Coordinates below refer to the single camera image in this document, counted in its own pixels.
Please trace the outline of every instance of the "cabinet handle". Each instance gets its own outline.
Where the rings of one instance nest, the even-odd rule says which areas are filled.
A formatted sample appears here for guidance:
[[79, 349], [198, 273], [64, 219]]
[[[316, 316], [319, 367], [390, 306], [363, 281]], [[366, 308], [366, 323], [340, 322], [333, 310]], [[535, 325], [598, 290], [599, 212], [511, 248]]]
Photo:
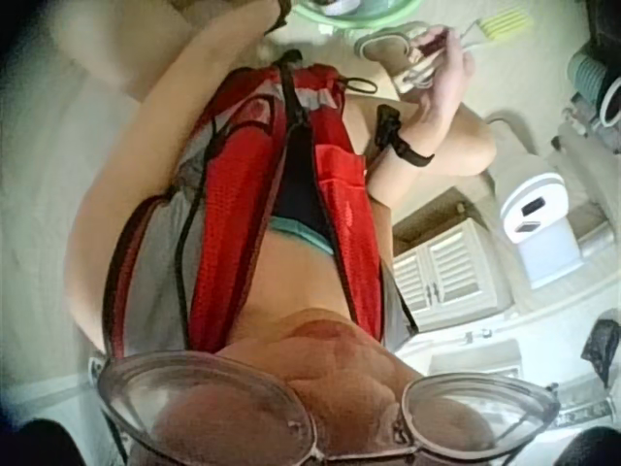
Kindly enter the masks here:
[[438, 284], [434, 283], [434, 294], [436, 295], [436, 299], [440, 302], [440, 291], [438, 290]]

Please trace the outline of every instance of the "green bowl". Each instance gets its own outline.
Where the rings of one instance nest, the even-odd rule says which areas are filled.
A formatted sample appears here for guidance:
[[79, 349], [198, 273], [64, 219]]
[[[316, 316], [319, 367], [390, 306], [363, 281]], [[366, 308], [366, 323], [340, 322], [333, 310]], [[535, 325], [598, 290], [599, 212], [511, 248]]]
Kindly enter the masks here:
[[423, 0], [363, 0], [355, 12], [339, 17], [327, 17], [308, 0], [295, 11], [303, 17], [340, 29], [378, 29], [412, 14]]

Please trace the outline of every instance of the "black wristband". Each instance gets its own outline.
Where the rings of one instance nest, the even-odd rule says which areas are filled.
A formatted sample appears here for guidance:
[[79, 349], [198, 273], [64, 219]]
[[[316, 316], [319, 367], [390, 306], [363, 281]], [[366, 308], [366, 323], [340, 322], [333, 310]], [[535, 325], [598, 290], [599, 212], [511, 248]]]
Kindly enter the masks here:
[[419, 168], [426, 167], [431, 163], [435, 155], [425, 157], [413, 150], [406, 141], [401, 139], [399, 136], [399, 130], [401, 129], [400, 116], [401, 114], [398, 110], [388, 105], [377, 107], [376, 146], [380, 150], [384, 150], [390, 145], [397, 153], [397, 156], [403, 158], [410, 165]]
[[266, 35], [272, 31], [282, 28], [282, 26], [287, 23], [286, 18], [291, 13], [291, 0], [278, 0], [278, 4], [280, 5], [280, 15], [278, 16], [274, 26], [272, 26], [272, 29], [265, 33]]

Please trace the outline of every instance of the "louvered cabinet door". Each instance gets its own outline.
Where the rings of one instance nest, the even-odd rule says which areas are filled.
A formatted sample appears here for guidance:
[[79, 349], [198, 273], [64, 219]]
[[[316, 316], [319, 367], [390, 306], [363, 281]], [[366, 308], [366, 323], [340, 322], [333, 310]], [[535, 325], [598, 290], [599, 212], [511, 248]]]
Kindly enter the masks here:
[[425, 245], [430, 286], [441, 311], [477, 311], [495, 304], [485, 252], [471, 223], [464, 222]]
[[431, 309], [431, 288], [425, 280], [418, 249], [409, 250], [395, 259], [394, 274], [397, 286], [409, 310], [418, 314]]

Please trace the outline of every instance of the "eyeglass frame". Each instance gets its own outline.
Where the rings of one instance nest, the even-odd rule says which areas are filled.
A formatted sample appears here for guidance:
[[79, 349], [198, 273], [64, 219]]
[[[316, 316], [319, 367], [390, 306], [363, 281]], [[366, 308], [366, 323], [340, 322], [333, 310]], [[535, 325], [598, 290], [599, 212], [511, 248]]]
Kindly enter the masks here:
[[[263, 382], [272, 384], [274, 387], [277, 387], [280, 391], [282, 391], [284, 395], [289, 397], [291, 401], [294, 401], [295, 403], [299, 404], [299, 406], [302, 408], [302, 411], [304, 412], [304, 415], [307, 417], [309, 426], [311, 428], [311, 432], [310, 432], [311, 433], [311, 446], [309, 447], [309, 450], [306, 453], [306, 455], [301, 460], [299, 460], [296, 463], [287, 464], [286, 466], [312, 465], [313, 461], [316, 463], [322, 464], [322, 465], [323, 464], [330, 465], [330, 464], [373, 464], [373, 463], [378, 463], [382, 461], [395, 461], [395, 460], [398, 461], [400, 459], [404, 461], [403, 464], [408, 465], [408, 464], [413, 464], [417, 455], [419, 454], [424, 457], [427, 457], [428, 459], [439, 461], [441, 463], [448, 464], [448, 465], [480, 464], [481, 462], [491, 461], [494, 459], [506, 457], [507, 459], [503, 463], [503, 466], [505, 466], [505, 465], [508, 465], [521, 450], [523, 450], [526, 446], [528, 446], [531, 442], [533, 442], [533, 440], [535, 440], [535, 438], [540, 433], [545, 431], [552, 424], [552, 422], [554, 421], [554, 419], [556, 418], [556, 416], [558, 415], [560, 411], [560, 403], [558, 402], [558, 399], [556, 396], [556, 386], [557, 386], [556, 384], [553, 384], [549, 387], [544, 388], [539, 385], [535, 385], [533, 383], [528, 383], [528, 382], [521, 381], [518, 379], [513, 379], [513, 378], [500, 376], [496, 374], [485, 374], [485, 373], [477, 373], [477, 372], [458, 372], [458, 373], [449, 373], [449, 374], [429, 376], [429, 377], [425, 377], [425, 378], [418, 379], [415, 381], [411, 381], [410, 383], [406, 385], [406, 387], [403, 390], [403, 394], [402, 394], [401, 401], [400, 401], [399, 417], [393, 423], [393, 433], [400, 434], [403, 437], [405, 437], [408, 442], [407, 447], [403, 447], [401, 449], [384, 450], [384, 451], [379, 451], [379, 452], [374, 452], [374, 453], [353, 453], [353, 454], [331, 456], [321, 451], [317, 445], [319, 442], [319, 438], [317, 435], [317, 428], [316, 428], [315, 420], [312, 417], [311, 413], [309, 412], [308, 408], [304, 405], [302, 400], [300, 400], [300, 398], [295, 393], [295, 391], [291, 389], [289, 386], [287, 386], [287, 384], [281, 381], [280, 379], [272, 376], [271, 374], [259, 371], [241, 362], [234, 361], [226, 357], [222, 357], [222, 356], [217, 356], [214, 354], [208, 354], [208, 353], [199, 352], [199, 351], [188, 351], [188, 350], [154, 351], [154, 352], [150, 352], [149, 354], [138, 354], [138, 355], [124, 357], [121, 359], [108, 359], [103, 369], [98, 371], [99, 374], [91, 378], [92, 382], [96, 385], [98, 398], [101, 402], [104, 416], [106, 417], [106, 421], [108, 422], [108, 425], [111, 428], [111, 431], [113, 431], [112, 432], [113, 437], [119, 449], [119, 452], [121, 452], [121, 448], [123, 448], [124, 450], [125, 454], [122, 454], [121, 452], [121, 456], [123, 457], [123, 460], [125, 462], [127, 462], [128, 455], [125, 451], [124, 446], [122, 445], [122, 442], [119, 439], [118, 431], [114, 432], [114, 429], [118, 427], [122, 429], [124, 432], [126, 432], [131, 437], [131, 439], [137, 442], [142, 448], [148, 450], [150, 453], [153, 453], [159, 458], [168, 461], [171, 465], [188, 466], [187, 463], [181, 460], [175, 459], [174, 457], [170, 456], [168, 453], [159, 450], [158, 447], [153, 445], [153, 441], [151, 438], [147, 437], [147, 439], [145, 440], [145, 436], [139, 430], [137, 430], [129, 421], [127, 421], [123, 415], [119, 414], [118, 411], [111, 406], [111, 403], [109, 403], [109, 400], [104, 395], [103, 389], [102, 389], [102, 385], [103, 385], [102, 381], [106, 379], [106, 374], [111, 371], [111, 368], [113, 368], [119, 363], [122, 363], [123, 361], [137, 359], [137, 358], [147, 358], [147, 357], [153, 358], [154, 356], [155, 357], [157, 356], [170, 357], [173, 355], [175, 356], [198, 356], [200, 358], [212, 359], [212, 360], [218, 361], [219, 363], [224, 363], [225, 365], [233, 366], [236, 369], [241, 370], [243, 373], [247, 373], [248, 376], [251, 378], [258, 377], [262, 379]], [[442, 446], [438, 446], [435, 442], [432, 442], [426, 439], [425, 436], [422, 435], [418, 431], [418, 429], [416, 429], [416, 427], [413, 425], [413, 422], [409, 419], [409, 416], [414, 418], [414, 415], [410, 414], [408, 416], [408, 413], [407, 413], [407, 406], [409, 404], [407, 401], [407, 397], [409, 394], [412, 393], [412, 389], [419, 383], [429, 383], [429, 382], [433, 383], [434, 381], [437, 381], [440, 383], [441, 382], [445, 382], [445, 383], [455, 382], [459, 378], [462, 378], [462, 379], [471, 378], [471, 379], [476, 379], [480, 382], [495, 381], [495, 382], [500, 382], [500, 383], [506, 383], [509, 385], [517, 385], [517, 386], [509, 386], [508, 388], [513, 391], [521, 391], [523, 394], [524, 392], [527, 392], [526, 394], [528, 394], [532, 398], [535, 398], [535, 396], [532, 395], [532, 392], [534, 391], [537, 392], [538, 394], [547, 393], [550, 397], [553, 397], [553, 400], [550, 399], [548, 401], [549, 401], [550, 409], [555, 414], [548, 420], [548, 422], [545, 422], [542, 426], [534, 430], [531, 434], [525, 436], [524, 439], [520, 441], [518, 445], [516, 445], [515, 447], [509, 450], [501, 451], [493, 455], [488, 454], [488, 455], [481, 456], [478, 458], [473, 457], [471, 459], [455, 458], [448, 454], [439, 453], [431, 449], [429, 447], [429, 444], [435, 446], [435, 448], [439, 450], [449, 450], [449, 449], [444, 448]], [[523, 416], [518, 422], [513, 424], [500, 437], [504, 437], [507, 432], [521, 425], [525, 419], [526, 419], [526, 416]]]

